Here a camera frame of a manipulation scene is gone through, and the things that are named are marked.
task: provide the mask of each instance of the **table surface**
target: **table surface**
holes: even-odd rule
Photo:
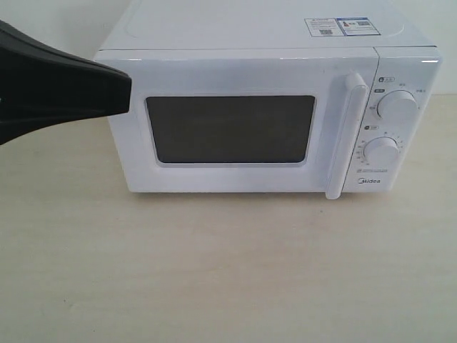
[[[132,194],[105,119],[0,147],[2,342],[457,342],[457,96],[387,194]]]

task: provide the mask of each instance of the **white microwave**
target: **white microwave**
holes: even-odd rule
[[[95,60],[131,191],[329,199],[391,189],[441,65],[384,0],[135,0]]]

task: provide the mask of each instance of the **power knob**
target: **power knob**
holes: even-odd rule
[[[378,105],[378,115],[396,123],[413,119],[417,112],[417,102],[408,91],[393,91],[382,98]]]
[[[381,137],[365,145],[363,155],[370,164],[388,166],[397,160],[400,155],[396,141],[392,138]]]

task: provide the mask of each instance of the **midea logo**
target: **midea logo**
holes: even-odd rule
[[[380,184],[381,180],[372,180],[372,179],[365,179],[364,177],[361,177],[358,180],[358,184]]]

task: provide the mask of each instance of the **dark glass window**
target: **dark glass window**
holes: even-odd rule
[[[163,163],[298,163],[305,159],[313,96],[149,97]]]

